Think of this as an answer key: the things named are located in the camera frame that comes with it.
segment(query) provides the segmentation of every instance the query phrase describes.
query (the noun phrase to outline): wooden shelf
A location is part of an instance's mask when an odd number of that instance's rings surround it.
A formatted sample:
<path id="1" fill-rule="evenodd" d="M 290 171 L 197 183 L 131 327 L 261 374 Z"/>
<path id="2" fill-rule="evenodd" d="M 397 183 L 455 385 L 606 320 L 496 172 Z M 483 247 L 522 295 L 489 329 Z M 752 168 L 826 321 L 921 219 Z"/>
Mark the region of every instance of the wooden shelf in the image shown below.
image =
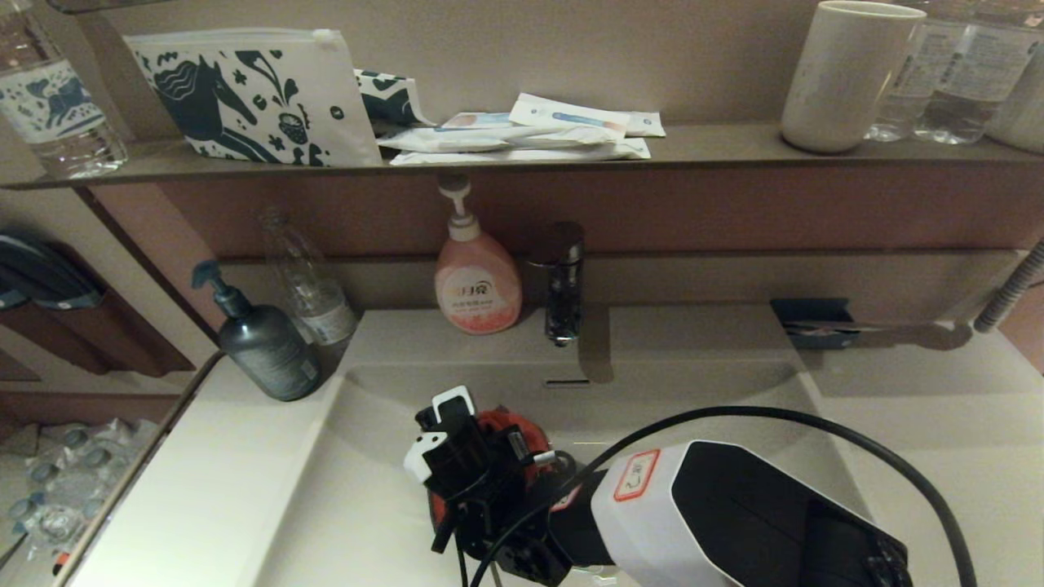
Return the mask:
<path id="1" fill-rule="evenodd" d="M 468 171 L 609 171 L 635 169 L 699 169 L 715 167 L 838 167 L 873 165 L 997 165 L 1041 164 L 1044 156 L 1011 148 L 989 139 L 968 146 L 920 141 L 876 143 L 868 141 L 837 156 L 812 155 L 791 147 L 779 136 L 775 122 L 674 125 L 664 139 L 648 139 L 652 159 L 553 163 L 465 163 L 393 167 L 304 167 L 248 163 L 198 156 L 180 139 L 129 146 L 130 159 L 106 175 L 82 180 L 43 177 L 31 182 L 0 186 L 33 190 L 92 185 L 227 180 L 258 177 L 321 177 L 356 174 L 417 174 L 444 170 Z"/>

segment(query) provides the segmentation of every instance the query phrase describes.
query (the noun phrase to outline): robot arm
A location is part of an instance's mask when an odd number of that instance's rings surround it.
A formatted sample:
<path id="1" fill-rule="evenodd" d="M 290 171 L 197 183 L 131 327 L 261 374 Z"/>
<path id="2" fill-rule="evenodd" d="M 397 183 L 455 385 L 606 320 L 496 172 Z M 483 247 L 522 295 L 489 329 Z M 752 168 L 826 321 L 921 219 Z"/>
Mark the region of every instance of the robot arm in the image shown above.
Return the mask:
<path id="1" fill-rule="evenodd" d="M 458 386 L 418 415 L 404 466 L 429 490 L 433 550 L 455 534 L 482 559 L 575 473 L 539 428 L 514 415 L 505 425 L 505 413 L 476 414 Z M 495 560 L 548 587 L 573 566 L 613 564 L 643 587 L 912 585 L 899 540 L 745 448 L 707 441 L 616 460 L 515 531 Z"/>

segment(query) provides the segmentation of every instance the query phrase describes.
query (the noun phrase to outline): chrome faucet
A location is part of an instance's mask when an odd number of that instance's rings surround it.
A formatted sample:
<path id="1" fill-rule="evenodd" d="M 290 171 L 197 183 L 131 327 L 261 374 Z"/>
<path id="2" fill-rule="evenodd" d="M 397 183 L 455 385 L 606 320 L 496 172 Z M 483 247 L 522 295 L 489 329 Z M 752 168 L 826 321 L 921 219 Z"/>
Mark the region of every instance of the chrome faucet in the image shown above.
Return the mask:
<path id="1" fill-rule="evenodd" d="M 584 319 L 584 227 L 576 222 L 548 227 L 529 254 L 529 263 L 548 271 L 544 334 L 554 346 L 565 347 L 579 337 Z"/>

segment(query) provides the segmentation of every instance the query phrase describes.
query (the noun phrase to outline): white countertop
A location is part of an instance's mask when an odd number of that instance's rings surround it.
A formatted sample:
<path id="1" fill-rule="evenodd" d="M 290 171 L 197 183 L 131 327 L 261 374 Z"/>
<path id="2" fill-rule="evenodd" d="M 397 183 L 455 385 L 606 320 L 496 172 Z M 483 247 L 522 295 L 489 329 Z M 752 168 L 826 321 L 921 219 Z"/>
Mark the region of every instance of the white countertop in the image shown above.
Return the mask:
<path id="1" fill-rule="evenodd" d="M 948 352 L 857 346 L 802 358 L 826 416 L 881 441 L 935 483 L 963 525 L 981 585 L 1044 585 L 1044 379 L 1002 335 Z M 252 538 L 287 491 L 282 473 L 300 467 L 294 454 L 339 384 L 335 377 L 283 404 L 230 359 L 219 361 L 72 584 L 235 585 Z M 956 585 L 923 498 L 854 450 L 852 469 L 876 522 L 909 546 L 915 577 L 932 578 L 918 587 Z"/>
<path id="2" fill-rule="evenodd" d="M 1044 585 L 1044 378 L 1002 334 L 952 351 L 915 345 L 801 353 L 821 409 L 927 476 L 960 522 L 979 585 Z M 955 586 L 953 557 L 927 501 L 854 452 L 875 521 L 909 546 L 918 587 Z"/>

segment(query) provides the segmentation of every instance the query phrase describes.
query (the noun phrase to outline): ceramic cup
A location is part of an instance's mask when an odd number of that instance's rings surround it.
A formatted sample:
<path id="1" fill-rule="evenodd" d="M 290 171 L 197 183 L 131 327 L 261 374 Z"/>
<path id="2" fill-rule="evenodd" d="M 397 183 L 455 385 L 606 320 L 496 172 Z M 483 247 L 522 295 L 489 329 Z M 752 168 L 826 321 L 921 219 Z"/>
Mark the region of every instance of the ceramic cup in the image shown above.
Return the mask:
<path id="1" fill-rule="evenodd" d="M 783 110 L 783 138 L 814 152 L 862 142 L 924 11 L 878 2 L 820 2 Z"/>

